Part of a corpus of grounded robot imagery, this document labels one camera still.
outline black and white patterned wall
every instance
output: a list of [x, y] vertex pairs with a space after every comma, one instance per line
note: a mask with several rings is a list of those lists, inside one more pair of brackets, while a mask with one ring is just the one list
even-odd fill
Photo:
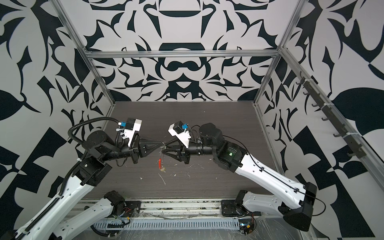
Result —
[[[289, 51], [383, 157], [382, 1], [310, 0]], [[281, 60], [260, 99], [263, 120], [285, 175], [318, 187], [326, 211], [314, 216], [318, 239], [383, 239], [384, 193], [299, 79]], [[314, 213], [323, 210], [316, 201]]]
[[[48, 0], [0, 0], [0, 235], [30, 220], [83, 149], [68, 129], [110, 103]], [[103, 122], [81, 128], [85, 138]]]
[[297, 0], [63, 0], [93, 51], [277, 48]]
[[103, 58], [116, 101], [253, 100], [272, 57]]

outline white scrap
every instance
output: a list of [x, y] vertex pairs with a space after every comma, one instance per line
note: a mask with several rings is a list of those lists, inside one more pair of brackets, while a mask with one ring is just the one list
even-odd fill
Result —
[[161, 177], [161, 180], [163, 180], [163, 183], [164, 183], [164, 185], [165, 185], [166, 183], [165, 183], [163, 177], [160, 175], [160, 173], [158, 173], [158, 175]]

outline wood grain surface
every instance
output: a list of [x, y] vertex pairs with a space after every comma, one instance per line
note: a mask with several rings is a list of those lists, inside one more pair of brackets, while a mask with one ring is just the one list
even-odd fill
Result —
[[[142, 120], [140, 136], [147, 139], [169, 141], [169, 125], [181, 120], [190, 126], [211, 122], [224, 135], [246, 145], [262, 163], [275, 169], [252, 102], [117, 102], [112, 117], [119, 121], [127, 118]], [[116, 123], [109, 122], [107, 134], [114, 139]], [[190, 164], [162, 157], [166, 172], [158, 168], [160, 149], [133, 164], [128, 158], [122, 167], [115, 161], [108, 164], [112, 170], [85, 198], [99, 199], [116, 190], [128, 198], [209, 198], [236, 197], [239, 190], [269, 194], [255, 182], [221, 169], [212, 156], [192, 156]]]

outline dark wooden table surface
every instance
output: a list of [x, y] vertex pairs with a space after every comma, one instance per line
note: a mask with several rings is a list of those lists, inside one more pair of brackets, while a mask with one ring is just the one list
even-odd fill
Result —
[[[245, 144], [262, 163], [275, 169], [255, 110], [249, 101], [117, 102], [112, 117], [119, 121], [141, 119], [140, 136], [164, 142], [172, 139], [168, 133], [169, 125], [179, 120], [190, 126], [211, 122], [224, 135]], [[114, 122], [109, 122], [106, 127], [105, 131], [112, 139], [116, 135], [116, 127]], [[164, 156], [166, 172], [161, 172], [157, 163], [159, 152], [156, 150], [148, 157], [139, 159], [138, 164], [133, 164], [130, 158], [122, 167], [118, 167], [115, 161], [108, 162], [112, 170], [85, 198], [99, 199], [111, 190], [128, 198], [236, 197], [239, 190], [269, 194], [255, 182], [221, 169], [212, 161], [212, 156], [192, 156], [189, 165]]]

